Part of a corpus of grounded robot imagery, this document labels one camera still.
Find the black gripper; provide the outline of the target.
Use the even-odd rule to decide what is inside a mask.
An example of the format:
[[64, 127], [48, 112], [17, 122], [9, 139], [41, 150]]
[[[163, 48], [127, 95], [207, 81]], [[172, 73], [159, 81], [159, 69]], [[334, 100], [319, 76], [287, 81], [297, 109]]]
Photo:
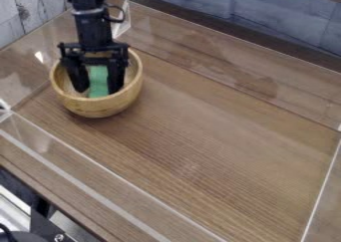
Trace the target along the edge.
[[112, 26], [117, 19], [109, 15], [107, 0], [68, 0], [72, 5], [72, 16], [76, 24], [77, 42], [60, 43], [61, 64], [67, 69], [73, 89], [83, 93], [89, 87], [89, 76], [85, 63], [105, 64], [96, 58], [89, 61], [87, 53], [111, 52], [108, 63], [108, 91], [116, 93], [124, 85], [125, 67], [128, 64], [128, 45], [113, 41]]

